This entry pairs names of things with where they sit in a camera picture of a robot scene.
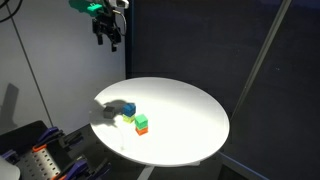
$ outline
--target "table surface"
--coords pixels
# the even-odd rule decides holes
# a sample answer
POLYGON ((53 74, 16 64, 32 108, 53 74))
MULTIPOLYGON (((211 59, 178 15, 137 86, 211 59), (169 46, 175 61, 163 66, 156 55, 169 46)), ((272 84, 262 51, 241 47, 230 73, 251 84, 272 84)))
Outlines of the table surface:
POLYGON ((158 167, 178 167, 202 161, 217 152, 229 134, 222 106, 208 93, 166 78, 134 78, 101 91, 90 111, 97 137, 115 153, 158 167), (149 132, 139 136, 135 123, 121 115, 103 118, 106 103, 135 103, 136 116, 148 118, 149 132))

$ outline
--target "cube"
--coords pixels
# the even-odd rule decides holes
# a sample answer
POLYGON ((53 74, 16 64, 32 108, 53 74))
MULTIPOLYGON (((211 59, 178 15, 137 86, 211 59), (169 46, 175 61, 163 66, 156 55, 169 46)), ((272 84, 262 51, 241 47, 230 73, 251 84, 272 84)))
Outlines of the cube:
POLYGON ((141 136, 142 134, 145 134, 148 132, 148 127, 143 128, 141 130, 139 130, 138 128, 136 128, 137 133, 139 134, 139 136, 141 136))
POLYGON ((128 117, 128 116, 126 116, 126 115, 123 114, 122 117, 123 117, 123 121, 124 121, 124 122, 127 122, 127 123, 129 123, 129 124, 131 124, 131 123, 134 121, 134 119, 135 119, 134 115, 131 116, 131 117, 128 117))
POLYGON ((108 118, 108 119, 112 119, 115 116, 115 108, 111 107, 111 106, 107 106, 106 108, 104 108, 103 110, 103 117, 104 118, 108 118))
POLYGON ((136 127, 139 130, 148 127, 148 119, 144 114, 140 114, 139 116, 136 116, 134 122, 136 124, 136 127))
POLYGON ((122 114, 124 114, 128 117, 131 117, 135 113, 136 113, 136 106, 133 103, 128 103, 128 104, 124 105, 122 108, 122 114))

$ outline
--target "wire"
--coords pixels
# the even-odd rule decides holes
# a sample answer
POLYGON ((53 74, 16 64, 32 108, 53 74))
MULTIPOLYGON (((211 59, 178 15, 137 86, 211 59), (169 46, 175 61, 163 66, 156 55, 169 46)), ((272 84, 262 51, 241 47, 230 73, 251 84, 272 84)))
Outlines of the wire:
POLYGON ((115 24, 116 27, 117 27, 117 31, 118 31, 122 36, 125 36, 126 33, 127 33, 127 21, 126 21, 126 18, 125 18, 124 15, 123 15, 121 12, 119 12, 119 11, 113 10, 113 12, 114 12, 115 14, 118 14, 118 15, 120 15, 120 16, 122 17, 123 23, 124 23, 124 33, 120 32, 119 27, 118 27, 118 24, 117 24, 117 21, 115 21, 114 24, 115 24))
POLYGON ((23 45, 23 42, 22 42, 20 33, 19 33, 19 31, 18 31, 18 28, 17 28, 17 26, 16 26, 16 23, 14 22, 14 19, 11 19, 11 21, 12 21, 13 27, 14 27, 14 29, 15 29, 15 31, 16 31, 16 34, 17 34, 17 36, 18 36, 20 45, 21 45, 21 47, 22 47, 23 54, 24 54, 24 56, 25 56, 25 58, 26 58, 26 60, 27 60, 27 64, 28 64, 28 67, 29 67, 29 69, 30 69, 32 78, 33 78, 33 80, 34 80, 34 82, 35 82, 35 84, 36 84, 37 90, 38 90, 38 92, 39 92, 40 99, 41 99, 42 104, 43 104, 43 106, 44 106, 44 109, 45 109, 45 111, 46 111, 46 113, 47 113, 47 116, 48 116, 48 119, 49 119, 49 121, 50 121, 50 124, 51 124, 51 126, 53 127, 53 123, 52 123, 52 120, 51 120, 51 117, 50 117, 50 114, 49 114, 47 105, 46 105, 46 103, 45 103, 45 101, 44 101, 44 98, 43 98, 43 96, 42 96, 42 92, 41 92, 41 90, 40 90, 38 81, 37 81, 36 76, 35 76, 35 74, 34 74, 34 71, 33 71, 33 69, 32 69, 32 66, 31 66, 29 57, 28 57, 28 55, 27 55, 26 49, 24 48, 24 45, 23 45))
POLYGON ((23 1, 23 0, 20 0, 18 6, 17 6, 17 8, 16 8, 16 10, 14 10, 13 13, 10 14, 8 17, 0 20, 0 23, 5 22, 6 20, 8 20, 8 19, 12 18, 14 15, 16 15, 17 12, 19 11, 20 7, 21 7, 22 1, 23 1))
POLYGON ((0 9, 3 8, 5 5, 7 5, 9 2, 9 0, 5 0, 1 5, 0 5, 0 9))

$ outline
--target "dark background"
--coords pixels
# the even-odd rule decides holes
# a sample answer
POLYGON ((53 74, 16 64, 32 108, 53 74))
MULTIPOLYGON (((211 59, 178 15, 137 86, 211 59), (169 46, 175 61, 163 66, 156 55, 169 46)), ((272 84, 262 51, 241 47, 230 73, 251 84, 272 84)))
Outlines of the dark background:
MULTIPOLYGON (((280 1, 135 0, 128 77, 195 85, 229 118, 280 1)), ((320 177, 320 10, 293 1, 224 153, 270 179, 320 177)))

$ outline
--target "green cube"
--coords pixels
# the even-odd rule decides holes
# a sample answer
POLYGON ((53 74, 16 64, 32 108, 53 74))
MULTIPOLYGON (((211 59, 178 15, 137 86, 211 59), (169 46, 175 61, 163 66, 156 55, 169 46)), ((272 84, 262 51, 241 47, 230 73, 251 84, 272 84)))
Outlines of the green cube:
POLYGON ((123 117, 123 121, 124 121, 124 122, 127 122, 127 123, 129 123, 129 124, 132 123, 132 122, 134 121, 134 119, 135 119, 134 115, 128 117, 128 116, 126 116, 126 115, 123 114, 122 117, 123 117))
POLYGON ((148 127, 148 119, 143 114, 136 116, 134 122, 139 130, 148 127))

